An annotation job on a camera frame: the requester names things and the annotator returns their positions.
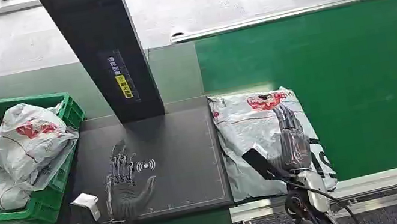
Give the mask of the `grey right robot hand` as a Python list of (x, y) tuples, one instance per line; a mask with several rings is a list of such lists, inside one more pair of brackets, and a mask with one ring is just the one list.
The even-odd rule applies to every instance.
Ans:
[(265, 157), (252, 147), (242, 155), (242, 158), (263, 179), (284, 180), (293, 177), (298, 171), (309, 170), (312, 160), (310, 143), (303, 126), (291, 109), (279, 104), (272, 110), (279, 124), (280, 154), (275, 157)]

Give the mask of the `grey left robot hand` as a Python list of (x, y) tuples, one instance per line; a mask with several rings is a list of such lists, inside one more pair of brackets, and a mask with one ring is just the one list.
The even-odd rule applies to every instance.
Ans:
[(131, 224), (144, 211), (154, 194), (156, 176), (137, 184), (135, 177), (135, 154), (127, 151), (125, 140), (119, 140), (113, 147), (106, 176), (106, 207), (112, 222)]

